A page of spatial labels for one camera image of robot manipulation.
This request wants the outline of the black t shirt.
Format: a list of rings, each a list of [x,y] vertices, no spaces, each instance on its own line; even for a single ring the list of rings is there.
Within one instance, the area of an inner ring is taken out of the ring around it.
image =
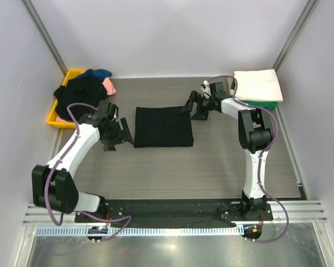
[[[190,114],[181,107],[137,107],[135,112],[135,148],[192,147],[194,143]]]

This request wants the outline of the yellow plastic bin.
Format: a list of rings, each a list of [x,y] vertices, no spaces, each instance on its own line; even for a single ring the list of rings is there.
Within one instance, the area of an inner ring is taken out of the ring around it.
[[[55,101],[47,117],[47,123],[57,128],[72,128],[76,126],[68,114],[67,106],[72,103],[83,103],[97,107],[101,100],[108,97],[106,78],[100,82],[94,77],[76,78],[86,70],[72,69],[65,76],[62,85],[53,93]]]

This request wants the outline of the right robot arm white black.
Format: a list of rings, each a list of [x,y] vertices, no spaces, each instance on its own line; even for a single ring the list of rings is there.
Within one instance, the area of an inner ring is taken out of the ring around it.
[[[238,139],[246,159],[245,184],[237,211],[246,220],[260,220],[266,211],[267,199],[263,186],[268,151],[278,130],[275,116],[264,107],[257,107],[236,98],[238,82],[225,75],[206,80],[202,92],[191,91],[180,113],[192,112],[192,120],[207,120],[210,111],[232,116],[238,123]]]

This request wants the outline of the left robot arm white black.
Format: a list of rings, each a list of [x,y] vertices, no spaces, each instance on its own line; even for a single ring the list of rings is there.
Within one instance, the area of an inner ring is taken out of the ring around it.
[[[114,103],[100,101],[94,111],[81,116],[61,151],[47,164],[33,168],[35,206],[64,214],[85,211],[97,223],[106,218],[104,198],[79,192],[73,180],[80,163],[97,142],[104,151],[113,151],[124,142],[133,143],[127,120],[119,118],[119,108]]]

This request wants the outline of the blue shirt in bin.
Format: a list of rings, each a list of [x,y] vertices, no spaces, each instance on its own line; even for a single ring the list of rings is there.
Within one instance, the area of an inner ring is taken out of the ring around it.
[[[83,77],[94,77],[98,79],[100,82],[103,82],[106,78],[110,78],[112,73],[105,69],[88,69],[85,72],[81,73],[80,75],[76,76],[76,78],[83,78]]]

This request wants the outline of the folded white t shirt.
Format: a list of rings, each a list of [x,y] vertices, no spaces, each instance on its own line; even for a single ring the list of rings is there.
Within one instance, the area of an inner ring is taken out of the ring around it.
[[[283,96],[274,69],[260,71],[234,71],[238,100],[254,102],[282,102]]]

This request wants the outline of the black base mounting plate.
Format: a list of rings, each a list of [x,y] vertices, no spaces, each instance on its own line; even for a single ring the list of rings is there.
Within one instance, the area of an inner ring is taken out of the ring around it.
[[[245,214],[239,199],[106,200],[102,219],[130,215],[128,229],[212,229],[227,228],[237,222],[273,220],[270,204],[263,211]]]

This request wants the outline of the right aluminium frame post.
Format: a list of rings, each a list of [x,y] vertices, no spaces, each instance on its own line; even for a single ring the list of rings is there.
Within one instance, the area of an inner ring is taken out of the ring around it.
[[[315,10],[319,0],[307,0],[304,5],[300,15],[298,16],[293,28],[291,29],[284,45],[282,46],[275,63],[273,64],[273,69],[277,72],[281,67],[286,56],[290,53],[292,47],[294,46],[297,38],[300,36],[304,26]]]

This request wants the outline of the aluminium frame post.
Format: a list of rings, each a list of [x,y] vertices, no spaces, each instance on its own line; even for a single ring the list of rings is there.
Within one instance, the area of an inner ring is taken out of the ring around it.
[[[33,24],[37,28],[42,40],[46,44],[51,56],[55,60],[56,64],[58,65],[60,71],[62,72],[63,76],[65,77],[68,73],[68,68],[63,61],[56,45],[54,44],[51,35],[49,34],[44,22],[41,20],[40,15],[38,14],[35,6],[33,5],[32,1],[30,0],[21,0],[24,8],[26,9],[30,19],[32,20]]]
[[[290,53],[292,47],[294,46],[297,38],[300,36],[304,26],[315,10],[319,0],[307,0],[304,5],[300,15],[298,16],[293,28],[291,29],[284,45],[282,46],[275,63],[273,64],[273,69],[277,72],[281,67],[286,56]]]

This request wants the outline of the left aluminium frame post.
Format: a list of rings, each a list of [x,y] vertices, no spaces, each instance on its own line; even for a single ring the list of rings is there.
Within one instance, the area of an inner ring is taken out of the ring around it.
[[[56,45],[54,44],[51,35],[49,34],[44,22],[41,20],[40,15],[38,14],[35,6],[33,5],[32,1],[30,0],[21,0],[24,8],[26,9],[30,19],[32,20],[33,24],[37,28],[42,40],[46,44],[51,56],[55,60],[56,64],[58,65],[60,71],[62,72],[63,76],[65,77],[68,73],[68,68],[63,61]]]

